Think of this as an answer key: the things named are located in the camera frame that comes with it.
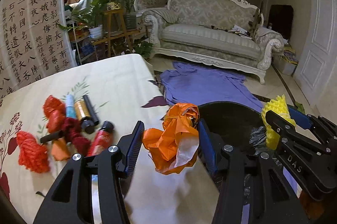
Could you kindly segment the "yellow foam fruit net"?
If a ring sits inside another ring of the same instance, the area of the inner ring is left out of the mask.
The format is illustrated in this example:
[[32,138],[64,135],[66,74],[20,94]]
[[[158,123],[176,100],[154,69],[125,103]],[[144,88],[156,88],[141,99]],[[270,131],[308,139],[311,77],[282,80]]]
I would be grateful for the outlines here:
[[266,145],[271,150],[277,149],[286,126],[290,129],[296,127],[296,122],[291,118],[284,94],[266,102],[262,108],[261,118],[266,128]]

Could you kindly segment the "small orange paper piece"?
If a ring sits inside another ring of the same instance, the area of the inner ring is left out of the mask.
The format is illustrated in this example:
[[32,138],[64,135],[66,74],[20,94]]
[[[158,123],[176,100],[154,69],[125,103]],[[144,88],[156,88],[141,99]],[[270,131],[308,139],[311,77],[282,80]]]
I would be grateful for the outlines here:
[[55,161],[65,161],[70,158],[70,152],[64,138],[59,138],[52,142],[51,155]]

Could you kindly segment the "red bottle black cap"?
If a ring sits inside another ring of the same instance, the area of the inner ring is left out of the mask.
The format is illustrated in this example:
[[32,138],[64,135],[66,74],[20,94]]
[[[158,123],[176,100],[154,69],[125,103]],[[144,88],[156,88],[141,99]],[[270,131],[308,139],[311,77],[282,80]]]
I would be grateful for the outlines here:
[[102,127],[96,132],[87,156],[95,156],[107,149],[112,144],[114,125],[110,121],[104,121]]

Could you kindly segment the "dark red satin cloth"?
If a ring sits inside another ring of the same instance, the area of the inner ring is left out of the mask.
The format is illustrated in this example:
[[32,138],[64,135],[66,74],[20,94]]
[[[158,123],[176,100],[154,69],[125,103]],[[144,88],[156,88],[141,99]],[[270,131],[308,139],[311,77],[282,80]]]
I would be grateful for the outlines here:
[[70,142],[79,154],[87,155],[91,142],[81,134],[82,128],[77,119],[66,117],[61,131],[66,142]]

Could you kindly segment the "red foam fruit net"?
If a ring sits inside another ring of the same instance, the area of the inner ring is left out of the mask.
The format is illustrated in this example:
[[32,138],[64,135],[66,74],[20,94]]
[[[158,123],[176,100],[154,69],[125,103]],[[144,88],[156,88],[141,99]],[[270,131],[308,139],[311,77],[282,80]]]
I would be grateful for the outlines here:
[[19,146],[19,165],[39,174],[50,171],[46,146],[38,144],[36,138],[25,131],[17,132],[16,139]]

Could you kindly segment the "orange plastic bag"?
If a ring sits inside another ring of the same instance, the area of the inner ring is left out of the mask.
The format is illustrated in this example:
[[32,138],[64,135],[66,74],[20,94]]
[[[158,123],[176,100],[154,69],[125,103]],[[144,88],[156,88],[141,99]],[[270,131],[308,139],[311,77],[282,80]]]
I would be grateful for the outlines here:
[[157,172],[179,174],[184,168],[195,164],[199,147],[199,118],[196,105],[177,103],[164,116],[163,129],[144,131],[142,143]]

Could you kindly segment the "black trash bin with bag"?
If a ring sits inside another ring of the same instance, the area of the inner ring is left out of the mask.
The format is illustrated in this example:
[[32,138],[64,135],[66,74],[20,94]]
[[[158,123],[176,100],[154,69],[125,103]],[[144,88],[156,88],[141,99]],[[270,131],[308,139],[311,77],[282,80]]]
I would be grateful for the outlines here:
[[[263,127],[262,119],[257,111],[234,102],[210,102],[201,105],[199,111],[200,120],[206,122],[211,133],[220,135],[224,143],[239,148],[241,152],[257,156],[253,146],[249,143],[251,133]],[[200,149],[198,149],[198,155],[206,168]],[[212,177],[211,179],[220,193],[221,180]]]

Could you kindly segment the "white panel door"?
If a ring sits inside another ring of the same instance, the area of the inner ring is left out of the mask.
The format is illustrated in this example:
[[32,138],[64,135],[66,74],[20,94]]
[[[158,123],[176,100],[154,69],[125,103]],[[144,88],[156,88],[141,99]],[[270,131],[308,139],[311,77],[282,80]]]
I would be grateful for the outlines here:
[[336,0],[311,0],[310,25],[294,80],[310,106],[326,87],[336,59]]

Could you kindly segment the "box with stacked items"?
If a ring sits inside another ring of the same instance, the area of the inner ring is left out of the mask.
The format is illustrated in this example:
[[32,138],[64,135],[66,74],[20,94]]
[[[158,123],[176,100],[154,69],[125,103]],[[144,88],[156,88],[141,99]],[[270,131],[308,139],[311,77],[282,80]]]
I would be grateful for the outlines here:
[[286,76],[292,76],[294,74],[298,62],[296,52],[289,44],[284,46],[282,54],[273,57],[274,67]]

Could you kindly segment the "light blue small tube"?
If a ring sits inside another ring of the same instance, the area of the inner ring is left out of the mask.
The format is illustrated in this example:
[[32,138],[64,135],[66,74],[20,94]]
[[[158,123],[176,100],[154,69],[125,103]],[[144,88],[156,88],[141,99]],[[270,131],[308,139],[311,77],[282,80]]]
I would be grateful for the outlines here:
[[74,106],[75,100],[72,94],[68,94],[65,99],[66,117],[76,119],[76,112]]

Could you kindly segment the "papers clutter on sofa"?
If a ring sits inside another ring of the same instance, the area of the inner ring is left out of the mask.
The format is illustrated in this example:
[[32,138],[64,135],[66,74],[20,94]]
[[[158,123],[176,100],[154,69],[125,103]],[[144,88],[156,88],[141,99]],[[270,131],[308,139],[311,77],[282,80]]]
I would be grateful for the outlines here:
[[247,30],[243,29],[242,27],[239,27],[238,25],[234,25],[234,27],[232,29],[229,29],[229,30],[228,29],[221,29],[219,27],[211,25],[211,29],[223,30],[227,33],[232,33],[232,34],[239,35],[239,36],[247,38],[247,39],[252,39],[251,34]]

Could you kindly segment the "purple cloth on floor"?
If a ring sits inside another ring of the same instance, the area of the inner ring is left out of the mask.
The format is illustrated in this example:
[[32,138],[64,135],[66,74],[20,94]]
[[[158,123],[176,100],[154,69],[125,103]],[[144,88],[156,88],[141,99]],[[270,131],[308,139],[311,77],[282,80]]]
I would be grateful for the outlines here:
[[174,62],[173,70],[160,75],[164,96],[169,105],[209,102],[235,102],[261,112],[262,103],[244,85],[245,76],[183,62]]

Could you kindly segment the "white metal shelf rack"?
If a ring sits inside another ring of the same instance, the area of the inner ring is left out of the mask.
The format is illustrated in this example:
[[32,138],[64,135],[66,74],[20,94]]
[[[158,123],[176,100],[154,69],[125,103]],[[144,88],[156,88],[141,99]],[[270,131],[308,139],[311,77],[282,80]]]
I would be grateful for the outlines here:
[[78,24],[70,19],[66,20],[69,27],[68,37],[71,48],[74,51],[75,61],[78,66],[98,60],[98,55],[89,30],[86,27],[80,28]]

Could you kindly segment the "calligraphy screen panel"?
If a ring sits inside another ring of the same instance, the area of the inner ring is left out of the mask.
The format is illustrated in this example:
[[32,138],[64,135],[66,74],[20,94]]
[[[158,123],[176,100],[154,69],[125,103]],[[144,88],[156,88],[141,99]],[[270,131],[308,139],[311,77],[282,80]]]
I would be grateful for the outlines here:
[[63,0],[1,0],[1,104],[13,92],[76,66]]

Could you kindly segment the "striped sofa cushion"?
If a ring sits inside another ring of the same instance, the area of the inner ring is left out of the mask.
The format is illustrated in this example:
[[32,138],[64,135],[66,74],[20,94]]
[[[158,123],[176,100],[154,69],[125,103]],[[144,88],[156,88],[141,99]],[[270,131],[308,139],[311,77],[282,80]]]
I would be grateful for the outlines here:
[[166,8],[153,8],[151,10],[160,15],[167,23],[173,24],[178,21],[177,14],[172,10]]

